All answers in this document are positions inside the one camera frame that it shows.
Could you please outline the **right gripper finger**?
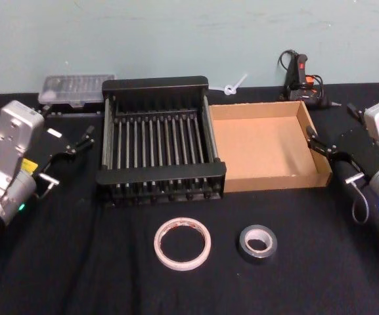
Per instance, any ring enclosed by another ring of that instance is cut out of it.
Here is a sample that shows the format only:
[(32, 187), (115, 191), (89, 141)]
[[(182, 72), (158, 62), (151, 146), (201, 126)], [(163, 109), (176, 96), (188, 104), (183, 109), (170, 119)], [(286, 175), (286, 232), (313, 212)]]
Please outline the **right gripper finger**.
[(362, 110), (357, 109), (352, 103), (347, 104), (348, 114), (357, 120), (360, 124), (365, 124), (364, 113)]
[(335, 161), (338, 158), (338, 149), (336, 145), (328, 145), (321, 140), (312, 126), (306, 127), (307, 145), (309, 149), (324, 156), (328, 161)]

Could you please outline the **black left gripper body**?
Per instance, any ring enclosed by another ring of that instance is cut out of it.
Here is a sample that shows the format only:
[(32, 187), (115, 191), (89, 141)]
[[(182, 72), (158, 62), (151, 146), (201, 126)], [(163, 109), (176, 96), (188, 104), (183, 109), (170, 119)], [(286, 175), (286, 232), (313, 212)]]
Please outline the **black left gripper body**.
[(33, 175), (44, 173), (52, 164), (63, 159), (73, 159), (72, 144), (64, 136), (57, 137), (44, 130), (37, 142), (28, 150), (28, 161), (37, 166), (32, 171)]

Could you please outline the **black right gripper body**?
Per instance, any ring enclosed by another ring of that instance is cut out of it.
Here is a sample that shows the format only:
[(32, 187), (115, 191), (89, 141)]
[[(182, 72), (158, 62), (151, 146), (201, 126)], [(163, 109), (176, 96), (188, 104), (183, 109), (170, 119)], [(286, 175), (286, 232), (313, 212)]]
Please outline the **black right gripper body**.
[(354, 127), (342, 133), (336, 140), (339, 151), (348, 153), (370, 180), (379, 171), (379, 147), (363, 127)]

